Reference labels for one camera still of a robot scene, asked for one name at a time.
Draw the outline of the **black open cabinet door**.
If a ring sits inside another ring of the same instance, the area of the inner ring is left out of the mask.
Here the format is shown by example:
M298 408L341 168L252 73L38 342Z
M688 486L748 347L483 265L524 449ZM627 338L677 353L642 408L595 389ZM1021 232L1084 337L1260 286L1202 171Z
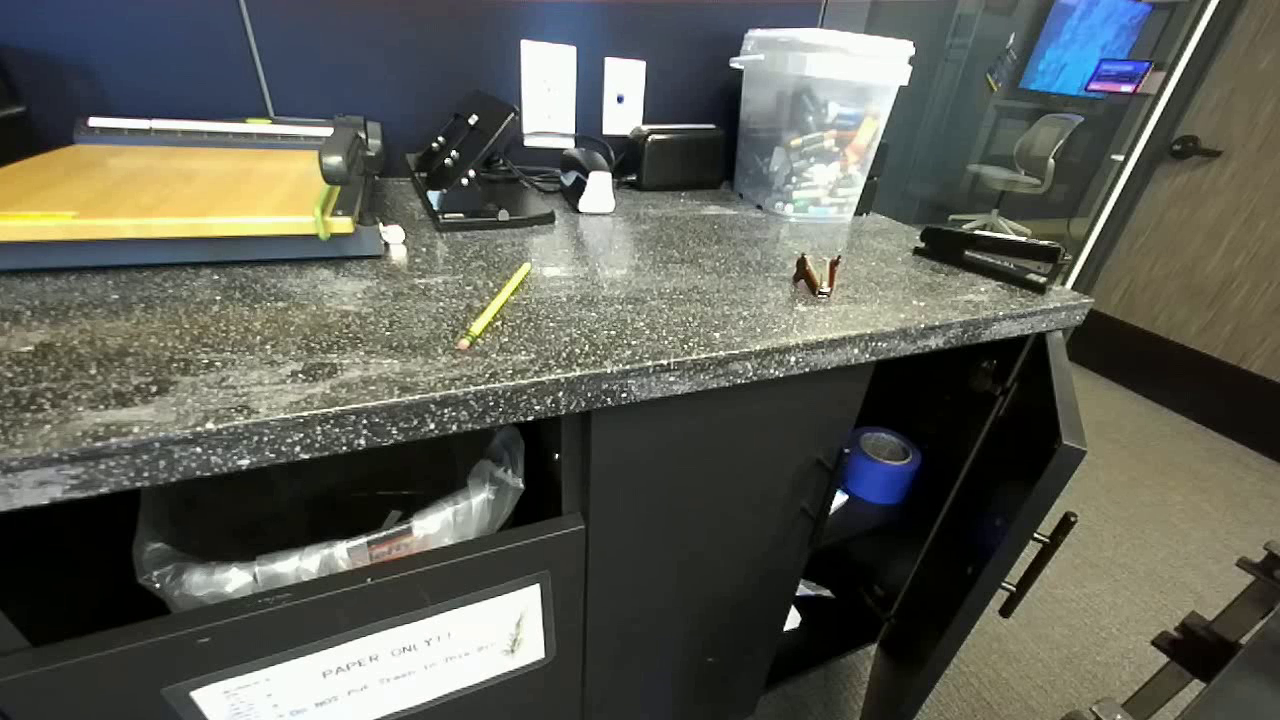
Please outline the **black open cabinet door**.
M888 575L866 720L913 720L988 603L1036 556L1031 534L1084 459L1084 419L1059 332L963 347L921 403L924 477L903 534L913 558Z

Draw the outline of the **yellow pencil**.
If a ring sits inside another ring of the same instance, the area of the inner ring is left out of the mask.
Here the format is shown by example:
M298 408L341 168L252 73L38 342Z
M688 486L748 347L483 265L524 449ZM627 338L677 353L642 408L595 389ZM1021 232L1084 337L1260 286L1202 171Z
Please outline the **yellow pencil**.
M483 332L497 323L497 316L511 303L511 294L529 284L532 265L521 265L502 286L497 294L474 316L474 323L463 326L463 337L457 338L457 347L474 347L476 338L483 338Z

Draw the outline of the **white tape dispenser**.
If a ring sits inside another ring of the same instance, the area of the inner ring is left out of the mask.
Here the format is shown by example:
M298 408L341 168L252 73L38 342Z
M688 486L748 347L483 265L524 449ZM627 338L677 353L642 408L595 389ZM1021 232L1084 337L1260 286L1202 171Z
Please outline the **white tape dispenser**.
M566 192L579 214L609 214L618 206L613 165L595 148L566 157Z

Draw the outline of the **small brown clip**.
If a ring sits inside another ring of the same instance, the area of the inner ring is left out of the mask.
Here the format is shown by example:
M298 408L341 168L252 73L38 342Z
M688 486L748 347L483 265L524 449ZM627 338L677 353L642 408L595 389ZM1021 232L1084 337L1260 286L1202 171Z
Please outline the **small brown clip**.
M818 256L799 253L792 278L804 284L812 294L831 294L839 284L839 256L818 260Z

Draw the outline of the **black box device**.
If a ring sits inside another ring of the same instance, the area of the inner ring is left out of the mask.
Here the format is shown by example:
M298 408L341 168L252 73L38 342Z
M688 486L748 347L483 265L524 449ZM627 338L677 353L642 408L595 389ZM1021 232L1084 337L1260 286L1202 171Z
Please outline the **black box device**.
M650 192L718 189L723 179L723 132L718 124L642 124L635 185Z

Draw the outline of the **blue tape roll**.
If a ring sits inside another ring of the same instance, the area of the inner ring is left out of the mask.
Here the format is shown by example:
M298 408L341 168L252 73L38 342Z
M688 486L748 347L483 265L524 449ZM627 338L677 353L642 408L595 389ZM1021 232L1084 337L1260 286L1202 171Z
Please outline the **blue tape roll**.
M846 454L839 486L854 499L896 506L921 471L921 449L888 429L861 429Z

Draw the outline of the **black trash bin drawer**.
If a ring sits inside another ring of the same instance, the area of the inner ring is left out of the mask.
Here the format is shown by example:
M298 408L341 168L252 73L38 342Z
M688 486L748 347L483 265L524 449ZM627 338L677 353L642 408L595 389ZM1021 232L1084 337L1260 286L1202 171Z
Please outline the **black trash bin drawer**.
M558 419L518 424L524 499L481 539L172 611L134 569L140 496L0 515L0 720L206 720L187 692L541 585L549 655L390 720L579 720L583 515Z

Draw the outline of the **clear plastic battery tub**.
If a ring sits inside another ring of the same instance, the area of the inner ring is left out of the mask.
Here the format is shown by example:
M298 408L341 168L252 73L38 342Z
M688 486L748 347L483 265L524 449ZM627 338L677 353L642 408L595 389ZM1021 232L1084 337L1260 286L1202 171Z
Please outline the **clear plastic battery tub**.
M838 26L748 26L732 189L790 221L854 221L916 42Z

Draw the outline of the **black stapler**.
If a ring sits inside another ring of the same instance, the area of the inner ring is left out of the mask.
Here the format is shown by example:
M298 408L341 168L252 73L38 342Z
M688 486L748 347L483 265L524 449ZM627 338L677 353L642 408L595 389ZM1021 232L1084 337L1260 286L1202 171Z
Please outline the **black stapler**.
M950 224L927 224L921 232L916 256L1031 292L1050 292L1065 265L1065 246L1051 239L963 232Z

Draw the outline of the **white paper label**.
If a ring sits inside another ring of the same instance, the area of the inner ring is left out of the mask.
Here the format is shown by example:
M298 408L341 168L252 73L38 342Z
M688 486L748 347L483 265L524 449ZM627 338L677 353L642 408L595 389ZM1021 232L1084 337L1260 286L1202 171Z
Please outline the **white paper label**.
M390 720L549 655L544 589L507 589L298 659L195 684L206 720Z

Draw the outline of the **grey office chair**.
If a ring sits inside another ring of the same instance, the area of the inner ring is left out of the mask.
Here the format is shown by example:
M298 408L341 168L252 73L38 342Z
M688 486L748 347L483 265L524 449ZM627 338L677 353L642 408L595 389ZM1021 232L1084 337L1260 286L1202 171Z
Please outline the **grey office chair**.
M1084 124L1080 112L1036 115L1003 158L979 158L969 175L992 196L983 213L954 213L963 232L1029 234L1029 224L1003 213L1007 196L1043 196L1057 185L1059 151Z

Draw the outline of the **wooden paper trimmer board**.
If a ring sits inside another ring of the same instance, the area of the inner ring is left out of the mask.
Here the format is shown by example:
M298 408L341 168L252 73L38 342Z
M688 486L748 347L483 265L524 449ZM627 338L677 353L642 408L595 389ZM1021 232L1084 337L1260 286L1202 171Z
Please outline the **wooden paper trimmer board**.
M0 267L377 260L369 119L90 115L0 168Z

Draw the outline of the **computer monitor screen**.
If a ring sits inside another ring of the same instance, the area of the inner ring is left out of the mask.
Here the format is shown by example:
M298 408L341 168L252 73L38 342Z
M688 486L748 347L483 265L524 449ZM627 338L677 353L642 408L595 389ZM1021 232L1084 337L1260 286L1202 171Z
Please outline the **computer monitor screen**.
M1134 95L1148 75L1135 40L1153 0L1051 0L1021 87L1039 95Z

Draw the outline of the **white wall switch plate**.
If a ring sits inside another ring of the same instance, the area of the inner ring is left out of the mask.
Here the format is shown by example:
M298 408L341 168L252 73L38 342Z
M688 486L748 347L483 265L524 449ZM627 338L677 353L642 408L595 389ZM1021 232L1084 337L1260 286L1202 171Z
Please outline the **white wall switch plate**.
M645 84L650 63L635 56L609 56L603 59L603 87L602 87L602 132L627 137L645 124Z

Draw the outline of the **white wall outlet plate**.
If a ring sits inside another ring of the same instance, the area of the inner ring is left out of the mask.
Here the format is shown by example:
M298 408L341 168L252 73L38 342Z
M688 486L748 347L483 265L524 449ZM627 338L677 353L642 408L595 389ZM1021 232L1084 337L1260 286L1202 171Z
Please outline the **white wall outlet plate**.
M551 40L521 42L521 126L529 148L577 142L577 48Z

